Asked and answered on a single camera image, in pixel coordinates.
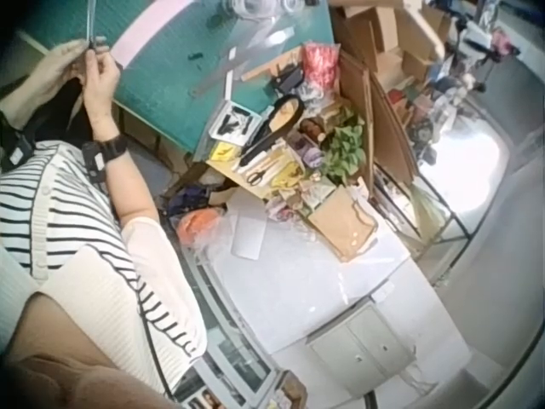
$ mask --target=workbench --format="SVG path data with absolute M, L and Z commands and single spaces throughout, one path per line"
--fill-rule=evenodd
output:
M 149 0 L 99 0 L 95 32 L 114 44 Z M 85 38 L 86 0 L 43 0 L 23 25 L 23 38 L 41 51 L 73 38 Z M 278 29 L 295 28 L 284 45 L 292 49 L 306 41 L 332 43 L 327 2 L 284 16 Z M 222 12 L 221 0 L 198 0 L 165 26 L 123 70 L 116 93 L 120 107 L 160 134 L 193 153 L 210 114 L 223 97 L 223 83 L 198 98 L 190 91 L 227 60 L 236 44 L 237 19 Z M 255 65 L 265 61 L 256 61 Z M 261 112 L 274 96 L 265 91 L 269 78 L 262 76 L 233 87 L 232 99 Z

